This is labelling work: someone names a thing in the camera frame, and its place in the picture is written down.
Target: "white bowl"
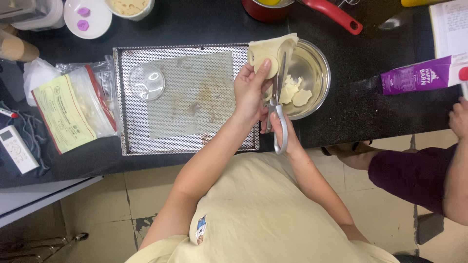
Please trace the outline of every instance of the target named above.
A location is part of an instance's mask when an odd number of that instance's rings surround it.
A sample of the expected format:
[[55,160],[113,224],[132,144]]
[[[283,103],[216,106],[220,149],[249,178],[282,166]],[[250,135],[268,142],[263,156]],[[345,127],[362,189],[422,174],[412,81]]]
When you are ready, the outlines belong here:
[[[83,17],[77,13],[82,7],[89,8],[89,16]],[[66,0],[63,17],[68,29],[84,39],[94,39],[104,35],[112,22],[112,13],[101,0]],[[86,31],[78,29],[79,20],[88,22],[89,28]]]
[[142,20],[143,18],[145,18],[150,12],[151,10],[153,9],[154,7],[154,0],[148,0],[148,4],[146,5],[146,7],[141,11],[139,12],[138,14],[134,14],[134,15],[123,15],[121,13],[119,13],[115,7],[112,5],[112,0],[104,0],[104,2],[106,3],[106,6],[107,8],[109,8],[109,10],[116,16],[120,16],[122,18],[125,18],[125,19],[129,19],[129,20],[133,20],[133,21],[140,21]]

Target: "purple carton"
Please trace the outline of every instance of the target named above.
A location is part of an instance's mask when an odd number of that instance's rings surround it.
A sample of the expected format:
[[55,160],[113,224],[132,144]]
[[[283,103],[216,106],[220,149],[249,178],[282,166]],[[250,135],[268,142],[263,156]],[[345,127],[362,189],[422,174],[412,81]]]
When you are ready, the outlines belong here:
[[468,66],[468,53],[400,67],[380,75],[383,94],[446,88],[461,83],[458,72]]

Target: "plastic bag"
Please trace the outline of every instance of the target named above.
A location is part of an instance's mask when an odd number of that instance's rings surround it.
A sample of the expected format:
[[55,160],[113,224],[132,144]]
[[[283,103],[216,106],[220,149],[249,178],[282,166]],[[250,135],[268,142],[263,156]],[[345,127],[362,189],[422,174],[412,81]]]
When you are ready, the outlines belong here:
[[95,78],[89,73],[89,66],[83,66],[68,74],[75,92],[78,105],[86,121],[98,138],[117,135],[116,123],[107,103],[104,93]]
[[118,135],[104,91],[89,65],[37,87],[32,94],[59,153]]
[[24,93],[29,106],[36,107],[31,91],[40,85],[60,76],[60,72],[47,61],[37,58],[24,63]]
[[95,63],[70,63],[70,64],[62,64],[58,63],[55,65],[55,68],[62,73],[62,75],[70,73],[80,67],[88,65],[94,76],[96,81],[102,87],[104,92],[104,98],[109,109],[112,112],[112,115],[116,121],[117,125],[117,134],[120,136],[120,132],[122,131],[122,122],[120,120],[120,108],[118,106],[117,101],[117,90],[116,90],[116,82],[115,82],[115,68],[114,68],[114,59],[111,55],[104,56],[105,61],[95,62]]

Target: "red pan handle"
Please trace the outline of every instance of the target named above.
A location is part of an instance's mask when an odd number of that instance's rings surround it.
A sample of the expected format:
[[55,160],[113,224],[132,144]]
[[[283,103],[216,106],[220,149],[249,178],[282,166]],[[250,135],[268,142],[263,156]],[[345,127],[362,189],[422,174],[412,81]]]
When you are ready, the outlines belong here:
[[326,1],[326,0],[301,0],[308,7],[315,9],[321,13],[324,13],[329,18],[340,24],[351,34],[357,35],[362,31],[362,25],[348,13],[341,10],[338,6]]

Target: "red saucepan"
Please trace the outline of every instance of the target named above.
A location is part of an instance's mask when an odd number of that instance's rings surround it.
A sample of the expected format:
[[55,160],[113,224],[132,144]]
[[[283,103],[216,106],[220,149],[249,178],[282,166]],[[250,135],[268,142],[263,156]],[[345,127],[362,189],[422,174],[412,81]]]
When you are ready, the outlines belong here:
[[[281,0],[278,4],[271,6],[262,4],[258,0],[242,0],[242,5],[253,18],[263,22],[275,22],[286,18],[291,4],[293,4],[294,1],[295,0]],[[338,6],[326,0],[296,1],[324,13],[353,35],[357,35],[362,31],[362,25],[358,21],[341,10]]]

